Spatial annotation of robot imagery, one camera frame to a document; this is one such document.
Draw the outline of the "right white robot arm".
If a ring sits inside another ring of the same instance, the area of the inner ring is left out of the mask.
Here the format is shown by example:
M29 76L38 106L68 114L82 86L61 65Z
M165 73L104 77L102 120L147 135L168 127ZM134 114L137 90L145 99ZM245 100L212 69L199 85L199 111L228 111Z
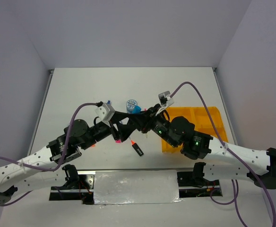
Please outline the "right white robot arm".
M220 141L198 131L184 116L169 118L169 111L158 112L159 105L140 113L143 133L153 131L166 145L163 151L180 152L195 160L192 180L197 185L218 179L240 179L258 187L276 189L276 149L256 150Z

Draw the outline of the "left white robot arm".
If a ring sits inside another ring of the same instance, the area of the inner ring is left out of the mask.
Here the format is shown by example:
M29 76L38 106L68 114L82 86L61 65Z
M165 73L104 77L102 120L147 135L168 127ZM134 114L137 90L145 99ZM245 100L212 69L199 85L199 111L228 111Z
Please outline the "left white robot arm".
M98 122L89 127L82 119L73 120L64 129L64 134L49 142L39 151L18 161L9 161L0 167L0 206L13 204L14 196L23 198L33 190L45 187L70 188L80 186L82 180L70 162L81 157L81 150L112 135L116 140L125 141L136 129L132 120L117 114L117 120L108 124Z

